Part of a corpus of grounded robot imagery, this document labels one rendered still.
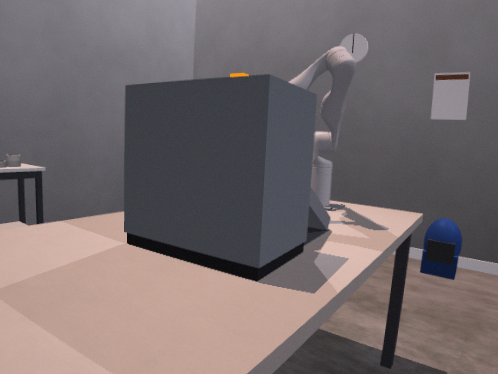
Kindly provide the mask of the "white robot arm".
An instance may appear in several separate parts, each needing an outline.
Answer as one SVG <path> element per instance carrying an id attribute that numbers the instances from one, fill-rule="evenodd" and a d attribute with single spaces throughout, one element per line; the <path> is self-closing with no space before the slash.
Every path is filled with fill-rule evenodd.
<path id="1" fill-rule="evenodd" d="M 332 74 L 332 89 L 325 95 L 321 106 L 321 117 L 331 132 L 315 132 L 311 187 L 323 206 L 330 204 L 332 162 L 320 156 L 319 152 L 332 153 L 336 150 L 340 124 L 356 62 L 349 52 L 337 46 L 326 52 L 310 67 L 290 83 L 308 90 L 315 79 L 328 71 Z"/>

